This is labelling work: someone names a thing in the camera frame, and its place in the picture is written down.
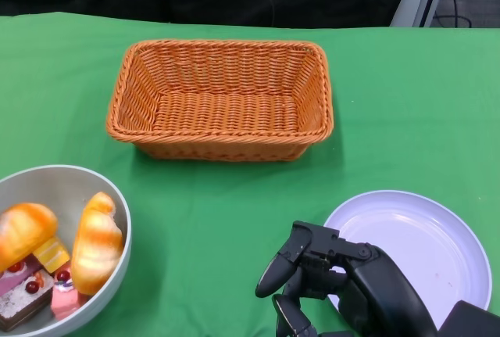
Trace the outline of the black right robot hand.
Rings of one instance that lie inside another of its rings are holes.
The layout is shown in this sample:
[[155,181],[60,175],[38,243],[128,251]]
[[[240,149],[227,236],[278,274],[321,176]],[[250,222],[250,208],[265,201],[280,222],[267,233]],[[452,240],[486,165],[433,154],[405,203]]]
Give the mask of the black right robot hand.
[[328,296],[338,298],[337,310],[350,327],[338,336],[438,335],[422,299],[385,251],[317,224],[293,223],[255,294],[272,298],[278,336],[318,336],[300,300]]

